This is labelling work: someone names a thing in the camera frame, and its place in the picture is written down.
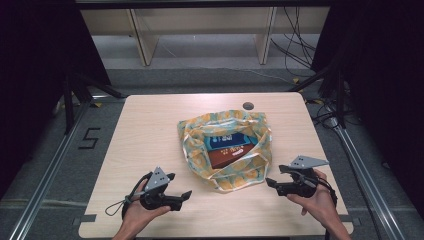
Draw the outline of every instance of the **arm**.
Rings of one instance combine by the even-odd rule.
[[[137,189],[140,192],[146,180],[143,181]],[[134,202],[130,204],[125,217],[122,221],[119,231],[116,233],[113,240],[132,240],[139,232],[141,232],[153,219],[161,216],[171,210],[169,206],[163,206],[154,210],[147,210],[139,200],[139,197],[132,199]]]
[[[315,170],[318,177],[327,179],[327,176]],[[288,194],[287,198],[299,205],[302,208],[302,216],[309,212],[316,220],[318,220],[323,227],[325,227],[330,234],[339,240],[350,240],[349,233],[340,220],[333,200],[331,199],[330,192],[324,186],[318,184],[315,194],[310,198],[303,198],[296,194]]]

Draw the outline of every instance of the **plastic bag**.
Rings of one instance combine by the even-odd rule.
[[[264,181],[271,166],[271,129],[265,113],[229,110],[180,121],[178,134],[189,169],[221,192],[235,191]],[[206,136],[243,133],[256,137],[253,149],[221,169],[213,169],[204,143]]]

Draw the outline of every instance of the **cable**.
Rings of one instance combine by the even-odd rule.
[[[331,106],[331,104],[332,104],[333,102],[330,102],[329,104],[327,104],[326,106],[331,110],[331,112],[333,112],[333,113],[335,113],[335,112],[337,112],[336,111],[336,109],[333,107],[333,106]],[[348,114],[346,114],[346,113],[354,113],[355,111],[353,110],[353,108],[352,107],[350,107],[350,106],[348,106],[348,110],[346,110],[346,111],[343,111],[343,116],[347,116]],[[345,122],[347,122],[347,123],[349,123],[349,124],[352,124],[352,125],[356,125],[356,126],[361,126],[362,124],[359,122],[359,123],[354,123],[354,122],[351,122],[351,121],[349,121],[349,120],[347,120],[345,117],[343,118],[343,120],[345,121]]]
[[[285,54],[285,56],[284,56],[284,65],[285,65],[285,68],[286,68],[286,70],[290,73],[290,74],[292,74],[292,75],[295,75],[295,76],[299,76],[299,77],[311,77],[311,76],[305,76],[305,75],[299,75],[299,74],[295,74],[295,73],[293,73],[292,71],[290,71],[289,70],[289,68],[288,68],[288,66],[287,66],[287,56],[288,57],[291,57],[293,60],[295,60],[295,61],[297,61],[298,63],[300,63],[300,64],[302,64],[303,66],[305,66],[305,67],[307,67],[307,68],[309,68],[310,69],[310,67],[311,67],[311,63],[309,62],[309,59],[311,59],[312,60],[312,57],[311,57],[311,55],[309,54],[309,51],[308,51],[308,49],[307,48],[310,48],[310,50],[312,50],[311,48],[312,48],[312,46],[310,46],[309,44],[307,44],[303,39],[302,39],[302,37],[300,36],[300,25],[299,25],[299,14],[300,14],[300,11],[299,11],[299,7],[296,7],[296,23],[295,24],[293,24],[293,21],[291,20],[291,18],[290,18],[290,16],[289,16],[289,14],[287,13],[287,9],[284,7],[283,8],[284,9],[284,12],[285,12],[285,14],[286,14],[286,16],[287,16],[287,19],[289,20],[289,22],[290,22],[290,25],[291,25],[291,27],[292,27],[292,29],[293,29],[293,33],[292,33],[292,35],[291,35],[291,37],[289,38],[287,35],[285,35],[284,34],[284,36],[287,38],[287,39],[289,39],[290,41],[289,41],[289,44],[288,44],[288,46],[287,46],[287,49],[282,49],[280,46],[278,46],[273,40],[272,40],[272,42],[274,43],[274,45],[276,45],[277,46],[277,48],[281,51],[281,52],[283,52],[284,54]],[[297,41],[295,41],[293,38],[294,38],[294,36],[297,36],[297,38],[298,38],[298,40],[299,40],[299,42],[297,42]],[[289,49],[290,49],[290,46],[291,46],[291,43],[296,43],[296,44],[299,44],[301,47],[302,47],[302,51],[303,51],[303,54],[305,55],[305,59],[306,60],[303,60],[303,59],[300,59],[299,57],[297,57],[297,56],[295,56],[294,54],[292,54],[292,53],[290,53],[289,52]]]
[[[107,207],[107,208],[105,209],[105,213],[106,213],[107,215],[109,215],[109,216],[113,216],[113,215],[115,215],[115,214],[119,211],[119,209],[121,209],[121,207],[124,205],[124,203],[132,203],[132,202],[133,202],[133,200],[131,200],[131,198],[134,196],[135,191],[137,190],[138,186],[140,186],[141,182],[142,182],[144,179],[147,179],[147,178],[149,178],[150,176],[151,176],[151,172],[150,172],[150,173],[148,173],[148,174],[146,174],[146,175],[144,175],[144,176],[143,176],[140,180],[138,180],[137,184],[134,186],[134,188],[133,188],[133,190],[131,191],[131,193],[125,196],[124,200],[121,200],[121,201],[119,201],[119,202],[116,202],[116,203],[114,203],[114,204],[110,205],[109,207]],[[119,204],[119,206],[118,206],[118,208],[115,210],[115,212],[113,212],[113,213],[109,213],[109,212],[108,212],[108,210],[109,210],[110,208],[112,208],[113,206],[116,206],[116,205],[118,205],[118,204]]]
[[[327,121],[328,119],[331,119],[331,118],[333,118],[334,116],[335,116],[335,113],[334,113],[334,111],[330,111],[330,112],[328,112],[328,113],[324,113],[324,114],[322,114],[322,115],[319,115],[319,113],[320,113],[320,111],[323,109],[323,108],[325,108],[325,107],[328,107],[328,108],[330,108],[330,109],[332,109],[331,108],[331,106],[329,105],[329,104],[331,104],[331,102],[332,101],[328,101],[328,100],[326,100],[325,102],[324,102],[324,104],[318,109],[318,111],[317,111],[317,114],[316,114],[316,117],[314,117],[314,118],[311,118],[312,119],[312,121],[317,121],[314,125],[316,126],[316,125],[318,125],[318,124],[320,124],[321,123],[321,125],[325,128],[325,129],[334,129],[334,128],[336,128],[336,127],[338,127],[339,126],[339,123],[337,122],[337,124],[335,125],[335,126],[329,126],[329,125],[327,125],[326,123],[325,123],[325,121]]]

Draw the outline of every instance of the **table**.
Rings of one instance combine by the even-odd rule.
[[[299,93],[226,93],[136,95],[126,100],[109,149],[99,173],[86,215],[94,222],[82,222],[83,238],[112,237],[121,224],[120,212],[111,217],[105,209],[132,190],[137,181],[156,166],[175,179],[165,193],[177,195],[193,190],[180,212],[170,212],[151,222],[139,237],[265,237],[323,235],[325,229],[310,215],[302,217],[301,207],[266,183],[222,194],[205,185],[186,163],[178,138],[177,123],[204,113],[243,109],[264,112],[272,130],[273,162],[268,177],[291,181],[279,173],[278,165],[288,164],[297,155],[325,159],[321,143]],[[337,210],[347,210],[329,166],[319,167],[336,190]],[[345,223],[353,231],[350,222]]]

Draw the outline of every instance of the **black cable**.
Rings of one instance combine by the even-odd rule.
[[[271,42],[275,45],[275,47],[280,50],[282,53],[288,55],[289,57],[291,57],[293,60],[295,60],[296,62],[302,64],[304,67],[309,68],[310,66],[307,65],[308,62],[306,62],[305,60],[301,59],[300,57],[294,55],[293,53],[287,51],[286,49],[282,48],[280,45],[278,45],[274,39],[271,38]]]
[[[293,25],[293,22],[292,22],[292,20],[291,20],[291,18],[290,18],[290,16],[288,15],[288,13],[287,13],[287,9],[284,7],[283,8],[284,9],[284,12],[286,13],[286,16],[287,16],[287,18],[288,18],[288,20],[289,20],[289,22],[290,22],[290,25],[292,26],[292,29],[293,29],[293,33],[292,33],[292,36],[291,36],[291,38],[289,38],[289,44],[288,44],[288,46],[287,46],[287,49],[286,50],[284,50],[284,51],[282,51],[283,53],[288,53],[289,52],[289,49],[290,49],[290,45],[291,45],[291,43],[292,42],[294,42],[294,40],[293,40],[293,38],[294,38],[294,36],[296,35],[297,37],[298,37],[298,39],[299,39],[299,41],[300,41],[300,44],[301,44],[301,46],[302,46],[302,50],[303,50],[303,52],[304,52],[304,54],[305,54],[305,46],[304,46],[304,44],[302,43],[302,38],[299,36],[299,34],[297,33],[297,30],[296,30],[296,27],[295,27],[295,25]],[[298,8],[296,8],[296,26],[298,26],[299,25],[299,10],[298,10]],[[305,67],[307,67],[307,68],[311,68],[311,64],[309,63],[309,59],[307,58],[307,55],[309,54],[309,52],[307,52],[306,54],[305,54],[305,57],[306,57],[306,61],[305,60],[303,60],[302,59],[302,61],[303,62],[305,62],[306,63],[306,65],[305,64],[302,64],[302,65],[304,65]],[[311,76],[306,76],[306,75],[300,75],[300,74],[295,74],[295,73],[293,73],[292,71],[290,71],[289,70],[289,68],[287,67],[287,54],[284,56],[284,65],[285,65],[285,68],[286,68],[286,70],[290,73],[290,74],[292,74],[292,75],[294,75],[294,76],[299,76],[299,77],[311,77]]]
[[[332,113],[334,113],[334,115],[336,115],[335,113],[336,113],[337,111],[336,111],[336,109],[335,109],[335,108],[331,105],[331,102],[330,102],[330,104],[328,104],[327,106],[328,106],[328,108],[330,108],[331,112],[332,112]],[[347,110],[345,110],[345,111],[343,111],[343,116],[347,116],[347,114],[346,114],[346,113],[354,113],[354,112],[355,112],[355,111],[354,111],[354,110],[352,110],[352,108],[348,106],[348,109],[347,109]],[[343,120],[344,120],[345,122],[349,123],[349,124],[352,124],[352,125],[356,125],[356,126],[360,126],[360,125],[362,125],[360,122],[359,122],[359,123],[354,123],[354,122],[351,122],[351,121],[347,120],[346,118],[343,118]]]
[[[302,47],[302,51],[303,51],[303,54],[305,55],[305,58],[306,58],[306,61],[310,64],[310,62],[309,62],[309,59],[308,59],[308,57],[312,60],[312,57],[311,57],[311,55],[309,54],[309,51],[306,49],[306,47],[305,47],[305,41],[303,40],[303,38],[301,37],[301,34],[300,34],[300,24],[299,24],[299,16],[300,16],[300,8],[299,7],[296,7],[296,23],[293,25],[293,21],[291,20],[291,18],[290,18],[290,16],[289,16],[289,14],[287,13],[287,9],[286,8],[284,8],[284,12],[286,13],[286,16],[287,16],[287,18],[288,18],[288,20],[289,20],[289,22],[290,22],[290,25],[291,25],[291,27],[292,27],[292,29],[293,29],[293,34],[292,34],[292,39],[291,39],[291,41],[294,41],[293,40],[293,36],[294,35],[296,35],[296,37],[299,39],[299,41],[300,41],[300,45],[301,45],[301,47]]]
[[[318,125],[318,124],[320,124],[321,123],[321,125],[324,127],[324,128],[326,128],[326,129],[334,129],[334,128],[336,128],[336,127],[338,127],[339,126],[339,123],[337,123],[335,126],[329,126],[329,125],[327,125],[326,123],[325,123],[325,121],[327,121],[328,119],[331,119],[331,118],[333,118],[334,116],[335,116],[335,112],[334,111],[332,111],[332,112],[328,112],[328,113],[324,113],[324,114],[322,114],[322,115],[319,115],[319,113],[320,113],[320,111],[324,108],[324,107],[326,107],[326,106],[328,106],[330,109],[331,109],[331,105],[329,105],[329,104],[331,104],[331,102],[332,101],[325,101],[325,103],[318,109],[318,111],[317,111],[317,114],[316,114],[316,117],[315,118],[311,118],[313,121],[317,121],[314,125],[316,126],[316,125]]]
[[[289,37],[287,37],[287,35],[284,33],[283,34],[283,36],[284,37],[286,37],[288,40],[290,40],[290,38]],[[297,45],[301,45],[302,43],[300,43],[300,42],[297,42],[297,41],[295,41],[295,40],[292,40],[294,43],[296,43]],[[310,50],[312,50],[312,51],[315,51],[316,50],[316,48],[314,47],[314,46],[312,46],[312,45],[310,45],[310,44],[308,44],[308,43],[306,43],[306,42],[304,42],[304,44],[305,44],[305,47],[306,48],[309,48]]]

